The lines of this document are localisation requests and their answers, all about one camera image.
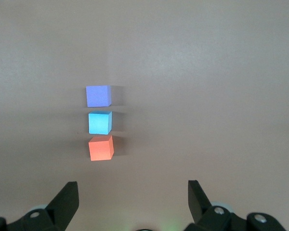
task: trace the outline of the cube front face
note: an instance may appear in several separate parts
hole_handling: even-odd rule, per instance
[[[88,107],[108,107],[111,105],[111,87],[87,86],[87,105]]]
[[[92,161],[111,160],[114,154],[112,136],[93,137],[89,141],[89,150]]]
[[[89,133],[108,135],[112,128],[112,112],[93,111],[89,113]]]

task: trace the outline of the block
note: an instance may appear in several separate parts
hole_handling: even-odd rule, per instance
[[[87,86],[88,107],[108,107],[111,105],[111,88],[105,86]]]
[[[92,161],[111,160],[114,154],[112,136],[95,136],[89,141],[90,157]]]
[[[112,112],[92,111],[89,113],[89,133],[108,135],[112,127]]]

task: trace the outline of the gray surface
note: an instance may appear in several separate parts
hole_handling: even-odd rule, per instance
[[[116,153],[91,162],[103,84]],[[180,231],[194,179],[289,230],[289,0],[0,0],[0,216],[77,180],[69,231]]]

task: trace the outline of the silver bolt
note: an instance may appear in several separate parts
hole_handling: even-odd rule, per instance
[[[255,216],[255,219],[258,221],[258,222],[261,222],[261,223],[266,223],[266,219],[264,216],[260,215],[260,214],[256,214]]]
[[[30,215],[31,218],[36,218],[39,216],[39,212],[34,212]]]
[[[223,210],[222,208],[220,208],[220,207],[216,207],[216,208],[214,209],[214,211],[215,211],[217,214],[220,214],[220,215],[222,215],[222,214],[225,213],[224,210]]]

